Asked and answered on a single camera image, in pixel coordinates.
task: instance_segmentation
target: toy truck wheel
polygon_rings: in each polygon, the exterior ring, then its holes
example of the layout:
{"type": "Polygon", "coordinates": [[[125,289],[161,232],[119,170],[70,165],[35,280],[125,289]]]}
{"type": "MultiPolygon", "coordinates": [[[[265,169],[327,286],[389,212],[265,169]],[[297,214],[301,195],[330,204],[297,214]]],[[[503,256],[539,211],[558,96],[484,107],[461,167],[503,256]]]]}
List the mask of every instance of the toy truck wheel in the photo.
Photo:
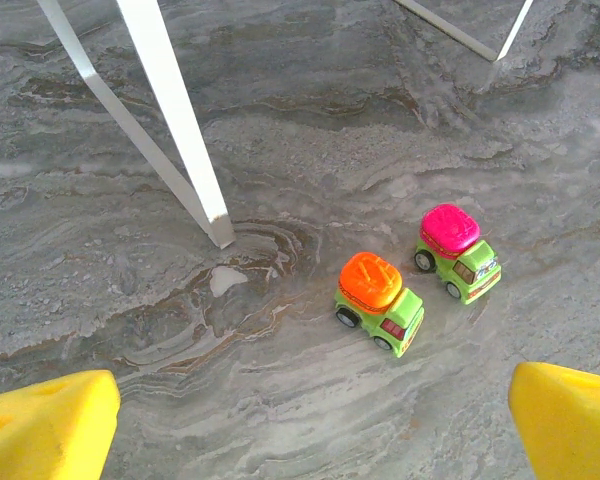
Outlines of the toy truck wheel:
{"type": "Polygon", "coordinates": [[[447,282],[447,292],[449,293],[449,295],[451,295],[456,300],[460,300],[460,297],[462,297],[462,294],[460,293],[460,290],[458,289],[458,287],[456,287],[451,282],[447,282]]]}
{"type": "Polygon", "coordinates": [[[382,337],[373,337],[373,341],[383,350],[391,350],[391,348],[393,348],[391,347],[391,344],[382,337]]]}
{"type": "Polygon", "coordinates": [[[436,269],[436,261],[426,250],[418,250],[413,257],[416,266],[423,272],[433,272],[436,269]]]}
{"type": "Polygon", "coordinates": [[[349,328],[355,328],[360,323],[360,317],[348,308],[339,308],[336,317],[349,328]]]}

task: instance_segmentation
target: marble floor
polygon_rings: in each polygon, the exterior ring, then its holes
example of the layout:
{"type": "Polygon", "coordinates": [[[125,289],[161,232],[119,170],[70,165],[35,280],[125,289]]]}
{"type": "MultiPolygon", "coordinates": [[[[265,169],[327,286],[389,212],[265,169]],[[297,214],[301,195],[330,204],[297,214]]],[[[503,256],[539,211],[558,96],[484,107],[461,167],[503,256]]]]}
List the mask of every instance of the marble floor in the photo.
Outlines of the marble floor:
{"type": "MultiPolygon", "coordinates": [[[[177,159],[113,2],[61,3],[177,159]]],[[[0,392],[113,371],[104,479],[533,478],[513,368],[600,374],[600,0],[536,2],[497,65],[390,0],[160,3],[237,242],[211,245],[36,3],[0,1],[0,392]],[[468,307],[412,265],[440,202],[504,265],[468,307]],[[334,318],[359,250],[425,301],[399,360],[334,318]]],[[[422,3],[492,48],[519,8],[422,3]]]]}

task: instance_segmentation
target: toy truck cab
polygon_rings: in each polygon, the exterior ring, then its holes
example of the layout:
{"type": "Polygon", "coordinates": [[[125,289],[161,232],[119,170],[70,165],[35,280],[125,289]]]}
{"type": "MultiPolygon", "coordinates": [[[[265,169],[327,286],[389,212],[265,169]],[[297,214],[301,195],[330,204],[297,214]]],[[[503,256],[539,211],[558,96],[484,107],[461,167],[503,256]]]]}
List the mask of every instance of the toy truck cab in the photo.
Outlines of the toy truck cab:
{"type": "Polygon", "coordinates": [[[347,327],[361,325],[374,342],[401,357],[422,323],[422,299],[402,288],[391,264],[369,252],[354,255],[343,267],[335,294],[336,317],[347,327]]]}
{"type": "Polygon", "coordinates": [[[465,305],[500,281],[496,253],[480,240],[478,223],[455,205],[438,205],[424,215],[414,260],[420,270],[436,271],[447,292],[465,305]]]}

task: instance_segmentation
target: toy truck window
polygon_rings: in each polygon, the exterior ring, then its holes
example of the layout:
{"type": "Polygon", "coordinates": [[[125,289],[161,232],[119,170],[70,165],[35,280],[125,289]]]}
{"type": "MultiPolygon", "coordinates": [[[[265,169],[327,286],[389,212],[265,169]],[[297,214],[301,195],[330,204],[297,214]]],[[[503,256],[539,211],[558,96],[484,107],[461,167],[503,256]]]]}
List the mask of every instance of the toy truck window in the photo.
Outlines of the toy truck window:
{"type": "Polygon", "coordinates": [[[467,285],[471,285],[475,280],[475,274],[469,270],[462,262],[456,262],[453,266],[453,271],[460,275],[467,285]]]}
{"type": "Polygon", "coordinates": [[[385,332],[390,333],[400,341],[404,339],[404,328],[400,327],[400,325],[392,322],[388,318],[384,319],[382,325],[380,325],[380,328],[382,328],[385,332]]]}

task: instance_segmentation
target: orange-topped toy truck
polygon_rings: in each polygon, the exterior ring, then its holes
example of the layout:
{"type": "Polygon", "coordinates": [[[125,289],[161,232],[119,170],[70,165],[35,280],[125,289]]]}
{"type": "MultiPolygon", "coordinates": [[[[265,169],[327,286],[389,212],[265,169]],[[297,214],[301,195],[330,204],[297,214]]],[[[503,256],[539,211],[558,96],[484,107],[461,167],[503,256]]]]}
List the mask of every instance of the orange-topped toy truck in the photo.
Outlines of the orange-topped toy truck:
{"type": "Polygon", "coordinates": [[[374,342],[400,358],[422,323],[422,299],[402,288],[400,272],[379,256],[360,252],[342,268],[335,294],[336,317],[361,325],[374,342]]]}

